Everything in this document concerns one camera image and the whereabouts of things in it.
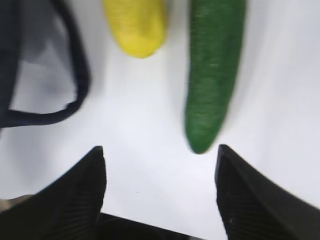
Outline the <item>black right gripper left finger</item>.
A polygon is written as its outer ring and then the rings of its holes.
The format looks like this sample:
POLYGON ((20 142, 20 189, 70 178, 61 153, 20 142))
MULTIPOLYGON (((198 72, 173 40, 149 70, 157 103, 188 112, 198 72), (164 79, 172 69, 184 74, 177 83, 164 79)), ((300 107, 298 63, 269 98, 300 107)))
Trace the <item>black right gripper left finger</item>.
POLYGON ((94 240, 107 185, 101 146, 51 185, 0 214, 2 240, 94 240))

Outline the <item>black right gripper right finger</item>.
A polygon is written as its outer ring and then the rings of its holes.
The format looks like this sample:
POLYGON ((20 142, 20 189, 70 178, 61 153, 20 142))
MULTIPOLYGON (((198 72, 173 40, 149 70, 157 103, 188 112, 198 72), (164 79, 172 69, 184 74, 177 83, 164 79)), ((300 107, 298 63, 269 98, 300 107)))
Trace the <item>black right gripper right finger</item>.
POLYGON ((320 238, 320 210, 269 180, 226 144, 218 147, 215 185, 229 240, 320 238))

